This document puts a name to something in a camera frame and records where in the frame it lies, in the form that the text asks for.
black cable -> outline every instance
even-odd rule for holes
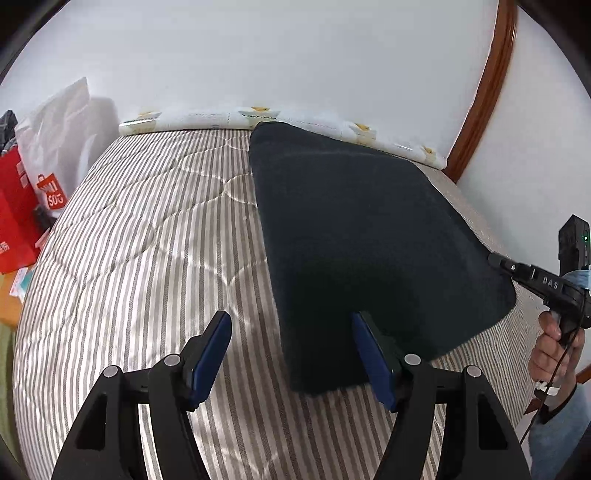
[[[568,353],[569,348],[573,344],[574,339],[576,338],[577,333],[579,332],[579,329],[581,327],[581,323],[582,323],[582,320],[581,320],[581,322],[579,322],[579,325],[577,326],[577,328],[575,328],[575,330],[570,333],[570,338],[569,338],[569,341],[566,343],[566,348],[564,349],[564,353],[560,357],[560,360],[558,361],[558,364],[556,365],[556,368],[554,369],[554,372],[552,373],[552,376],[550,377],[550,381],[548,382],[548,385],[546,386],[546,390],[543,392],[543,398],[540,399],[541,400],[540,406],[535,411],[535,415],[532,417],[531,422],[527,427],[527,430],[525,431],[525,433],[523,434],[523,437],[521,437],[521,440],[519,441],[520,445],[523,443],[523,441],[525,440],[525,437],[527,437],[527,434],[530,432],[536,418],[538,417],[538,415],[540,413],[540,409],[544,405],[546,398],[548,398],[548,391],[552,387],[552,382],[554,381],[554,377],[556,376],[556,373],[558,372],[558,369],[560,368],[560,364],[562,363],[562,360],[564,360],[564,357]]]

human hand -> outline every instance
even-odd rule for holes
[[[533,380],[549,382],[552,373],[558,365],[564,349],[559,345],[561,338],[560,327],[550,312],[542,312],[538,318],[543,333],[538,337],[535,347],[531,352],[528,370]],[[576,384],[575,369],[581,358],[583,346],[585,343],[585,333],[579,329],[569,352],[556,372],[553,382],[562,379],[562,385],[556,398],[557,406],[566,400]]]

bed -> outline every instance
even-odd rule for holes
[[[249,131],[154,132],[117,139],[95,163],[41,254],[18,328],[14,404],[33,480],[51,476],[96,377],[153,365],[201,333],[215,311],[233,337],[211,396],[190,421],[212,479],[369,479],[395,415],[368,385],[292,392],[248,162]],[[503,252],[439,170],[417,164],[480,241]],[[513,425],[531,398],[527,358],[537,305],[515,286],[502,321],[434,365],[480,366]],[[159,478],[149,412],[140,409],[150,478]],[[444,408],[423,478],[434,479]]]

mattress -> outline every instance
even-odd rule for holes
[[[368,385],[306,396],[290,391],[281,354],[254,185],[249,132],[158,132],[116,140],[91,168],[38,261],[17,332],[14,403],[31,479],[48,479],[68,429],[110,364],[150,367],[203,332],[215,311],[233,320],[210,398],[190,421],[212,479],[369,479],[395,415]],[[419,166],[489,248],[503,251],[443,173]],[[532,295],[497,325],[436,360],[479,365],[513,424],[531,398]],[[148,408],[141,434],[160,478]],[[423,478],[434,479],[444,408],[433,421]]]

black device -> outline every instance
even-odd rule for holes
[[[589,267],[589,224],[576,215],[571,215],[558,232],[558,260],[560,276],[574,270]]]
[[[560,276],[536,267],[515,262],[498,253],[488,256],[490,265],[544,300],[544,305],[560,316],[560,345],[566,347],[578,328],[591,327],[589,290],[562,278],[575,270],[589,268],[589,224],[573,215],[558,233]]]

